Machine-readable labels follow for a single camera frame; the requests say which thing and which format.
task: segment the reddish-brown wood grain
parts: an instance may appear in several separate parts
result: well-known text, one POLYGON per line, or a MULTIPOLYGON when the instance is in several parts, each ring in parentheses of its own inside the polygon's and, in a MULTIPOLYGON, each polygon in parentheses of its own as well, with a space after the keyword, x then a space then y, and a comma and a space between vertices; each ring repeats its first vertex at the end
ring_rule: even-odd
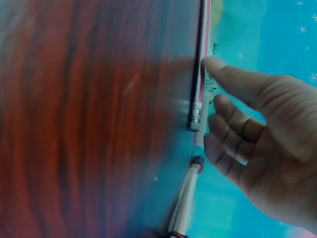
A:
POLYGON ((161 228, 192 150, 200 1, 1 4, 0 238, 161 228))

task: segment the finger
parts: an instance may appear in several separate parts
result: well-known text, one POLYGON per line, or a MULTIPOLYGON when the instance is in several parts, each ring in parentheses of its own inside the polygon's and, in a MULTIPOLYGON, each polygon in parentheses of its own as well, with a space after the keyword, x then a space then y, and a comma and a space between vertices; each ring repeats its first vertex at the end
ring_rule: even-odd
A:
POLYGON ((213 103, 216 113, 221 115, 238 135, 252 143, 257 143, 265 128, 262 123, 253 120, 241 112, 224 95, 215 96, 213 103))
POLYGON ((255 145, 237 135, 223 117, 211 116, 209 124, 211 134, 221 142, 227 154, 244 164, 252 158, 255 145))
POLYGON ((226 154, 221 143, 211 134, 204 136, 205 154, 210 163, 227 179, 239 186, 244 165, 226 154))
POLYGON ((206 58, 203 63, 221 87, 254 109, 257 109, 259 94, 274 80, 268 74, 231 67, 215 57, 206 58))

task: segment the wooden board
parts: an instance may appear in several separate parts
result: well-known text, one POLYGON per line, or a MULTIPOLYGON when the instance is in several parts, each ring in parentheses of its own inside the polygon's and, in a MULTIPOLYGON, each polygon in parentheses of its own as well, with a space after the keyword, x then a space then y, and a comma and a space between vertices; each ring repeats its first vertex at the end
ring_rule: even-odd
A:
POLYGON ((0 237, 146 237, 188 169, 200 1, 4 0, 0 237))

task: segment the hand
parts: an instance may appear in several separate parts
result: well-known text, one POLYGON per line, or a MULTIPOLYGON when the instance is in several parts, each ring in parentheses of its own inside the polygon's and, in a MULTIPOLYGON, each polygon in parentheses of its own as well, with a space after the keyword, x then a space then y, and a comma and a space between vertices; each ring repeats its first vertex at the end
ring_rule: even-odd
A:
POLYGON ((206 156, 263 213, 317 234, 317 89, 291 76, 245 72, 215 58, 203 63, 220 86, 267 122, 216 96, 206 156))

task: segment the blue background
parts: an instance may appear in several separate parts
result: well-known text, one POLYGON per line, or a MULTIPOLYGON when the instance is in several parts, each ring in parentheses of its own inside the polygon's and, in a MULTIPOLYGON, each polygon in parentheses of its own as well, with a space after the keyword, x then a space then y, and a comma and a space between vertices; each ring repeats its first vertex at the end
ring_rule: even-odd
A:
MULTIPOLYGON (((317 73, 317 1, 224 0, 211 38, 216 56, 247 70, 290 74, 315 85, 317 73)), ((224 94, 218 89, 215 94, 224 94)), ((262 116, 233 99, 242 111, 262 116)), ((296 237, 294 228, 258 211, 209 163, 199 175, 188 235, 193 238, 296 237)))

